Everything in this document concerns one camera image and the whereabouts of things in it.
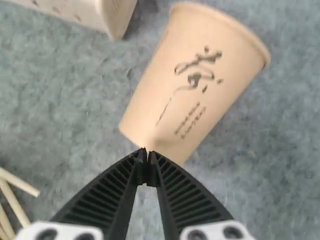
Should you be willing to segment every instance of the blue-gray carpet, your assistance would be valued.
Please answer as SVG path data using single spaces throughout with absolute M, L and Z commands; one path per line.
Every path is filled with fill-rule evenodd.
M 117 125 L 172 2 L 140 0 L 114 43 L 0 1 L 0 166 L 41 190 L 15 190 L 33 221 L 136 149 Z M 255 31 L 272 61 L 185 168 L 257 239 L 320 239 L 320 2 L 205 2 Z M 164 239 L 153 189 L 138 189 L 128 239 Z

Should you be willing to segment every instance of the black calligraphy print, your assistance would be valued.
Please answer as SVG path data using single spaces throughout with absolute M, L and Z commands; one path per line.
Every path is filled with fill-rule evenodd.
M 176 93 L 180 91 L 194 91 L 198 89 L 199 82 L 200 81 L 210 81 L 213 82 L 215 80 L 215 74 L 214 72 L 209 69 L 208 67 L 202 65 L 202 63 L 207 64 L 215 64 L 217 60 L 221 59 L 222 52 L 221 51 L 215 51 L 212 54 L 210 54 L 210 48 L 208 46 L 205 46 L 203 48 L 204 54 L 196 53 L 195 59 L 187 62 L 181 62 L 177 64 L 174 68 L 174 74 L 176 76 L 180 76 L 183 73 L 189 73 L 186 76 L 186 85 L 179 86 L 173 91 L 172 96 L 166 103 L 156 125 L 160 122 L 162 117 L 164 116 L 168 106 L 172 102 L 174 96 Z M 217 84 L 221 84 L 223 82 L 222 79 L 219 79 L 217 81 Z M 206 84 L 205 87 L 202 88 L 201 92 L 204 94 L 206 93 L 208 89 L 208 85 Z

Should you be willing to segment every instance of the wooden stick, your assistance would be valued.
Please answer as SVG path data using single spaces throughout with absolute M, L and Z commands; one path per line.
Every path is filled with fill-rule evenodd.
M 6 235 L 9 237 L 9 239 L 14 239 L 15 238 L 15 231 L 13 230 L 9 219 L 7 217 L 7 214 L 4 210 L 4 208 L 2 207 L 1 203 L 0 203 L 0 226 L 2 226 L 4 232 L 6 233 Z
M 8 183 L 16 186 L 17 188 L 29 193 L 30 195 L 34 197 L 38 197 L 40 194 L 40 191 L 33 186 L 31 186 L 29 183 L 21 180 L 20 178 L 16 177 L 12 173 L 4 170 L 0 167 L 0 178 L 3 178 Z
M 10 204 L 13 212 L 15 213 L 16 217 L 20 221 L 21 225 L 26 228 L 30 225 L 30 221 L 22 209 L 21 205 L 19 204 L 16 196 L 12 192 L 12 190 L 9 187 L 9 184 L 0 178 L 0 189 L 2 190 L 3 195 L 5 196 L 6 200 Z
M 2 240 L 10 240 L 9 237 L 5 234 L 5 231 L 0 227 L 0 239 Z

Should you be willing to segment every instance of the cup rim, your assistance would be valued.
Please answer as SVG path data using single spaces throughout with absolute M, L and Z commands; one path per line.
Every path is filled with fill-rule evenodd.
M 221 22 L 224 22 L 229 27 L 237 30 L 240 34 L 242 34 L 245 38 L 252 42 L 254 47 L 261 53 L 262 57 L 264 58 L 264 66 L 262 69 L 267 68 L 269 66 L 271 61 L 271 54 L 266 45 L 255 33 L 253 33 L 249 28 L 247 28 L 245 25 L 236 20 L 233 16 L 230 16 L 224 13 L 223 11 L 213 8 L 211 6 L 191 1 L 178 2 L 175 5 L 173 5 L 170 9 L 170 16 L 172 16 L 173 13 L 177 10 L 181 9 L 189 9 L 192 11 L 202 12 L 204 14 L 210 15 L 211 17 Z

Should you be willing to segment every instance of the gray carpet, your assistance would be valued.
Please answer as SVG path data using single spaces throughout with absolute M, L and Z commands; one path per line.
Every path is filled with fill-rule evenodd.
M 257 239 L 317 240 L 320 2 L 206 2 L 254 30 L 272 61 L 185 168 Z M 49 219 L 136 149 L 117 124 L 171 4 L 141 0 L 126 41 L 112 43 L 103 33 L 0 1 L 0 166 L 41 190 L 39 198 L 15 190 L 32 220 Z M 128 239 L 164 239 L 154 189 L 138 189 Z

